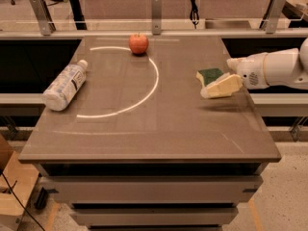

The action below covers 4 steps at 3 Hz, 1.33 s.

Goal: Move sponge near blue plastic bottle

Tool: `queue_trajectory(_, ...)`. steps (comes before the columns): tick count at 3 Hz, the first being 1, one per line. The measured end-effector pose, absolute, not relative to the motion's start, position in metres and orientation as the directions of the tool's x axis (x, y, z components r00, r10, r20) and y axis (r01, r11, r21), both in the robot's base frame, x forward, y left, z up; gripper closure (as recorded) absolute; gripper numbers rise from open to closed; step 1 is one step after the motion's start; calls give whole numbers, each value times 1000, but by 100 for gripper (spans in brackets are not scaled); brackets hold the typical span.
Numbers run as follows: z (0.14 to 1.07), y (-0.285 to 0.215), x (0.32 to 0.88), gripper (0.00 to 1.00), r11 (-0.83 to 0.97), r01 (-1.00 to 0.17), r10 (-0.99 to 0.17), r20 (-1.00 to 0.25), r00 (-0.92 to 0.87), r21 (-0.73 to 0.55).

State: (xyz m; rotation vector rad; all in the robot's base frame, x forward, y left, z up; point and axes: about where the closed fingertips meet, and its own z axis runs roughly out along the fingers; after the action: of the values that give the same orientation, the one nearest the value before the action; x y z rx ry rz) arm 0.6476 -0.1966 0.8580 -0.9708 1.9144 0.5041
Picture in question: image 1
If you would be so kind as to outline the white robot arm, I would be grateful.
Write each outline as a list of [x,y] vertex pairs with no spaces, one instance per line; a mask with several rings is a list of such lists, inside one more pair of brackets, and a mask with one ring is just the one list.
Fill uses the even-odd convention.
[[196,72],[203,98],[229,97],[242,86],[249,90],[262,90],[270,86],[308,89],[308,38],[299,49],[263,52],[248,57],[230,58],[226,62],[234,74],[223,72],[219,68]]

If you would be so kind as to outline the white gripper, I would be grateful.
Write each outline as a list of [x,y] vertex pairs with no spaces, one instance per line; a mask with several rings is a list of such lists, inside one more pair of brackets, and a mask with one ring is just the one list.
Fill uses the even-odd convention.
[[227,65],[237,74],[225,73],[201,89],[201,96],[206,99],[229,97],[244,85],[249,90],[261,90],[269,87],[264,73],[264,60],[267,53],[250,55],[245,58],[230,58]]

